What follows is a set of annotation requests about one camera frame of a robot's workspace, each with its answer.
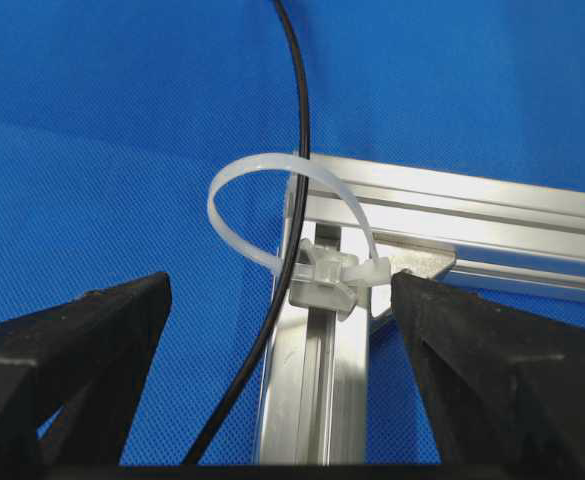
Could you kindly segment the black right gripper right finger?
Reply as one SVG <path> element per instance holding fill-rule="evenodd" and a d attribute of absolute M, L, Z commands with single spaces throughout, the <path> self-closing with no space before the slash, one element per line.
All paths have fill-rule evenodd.
<path fill-rule="evenodd" d="M 442 462 L 585 468 L 585 328 L 403 272 L 391 310 Z"/>

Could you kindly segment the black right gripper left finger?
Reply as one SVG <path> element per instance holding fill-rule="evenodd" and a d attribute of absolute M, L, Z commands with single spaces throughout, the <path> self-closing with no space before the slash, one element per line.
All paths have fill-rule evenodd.
<path fill-rule="evenodd" d="M 118 464 L 171 303 L 157 272 L 0 322 L 0 468 Z"/>

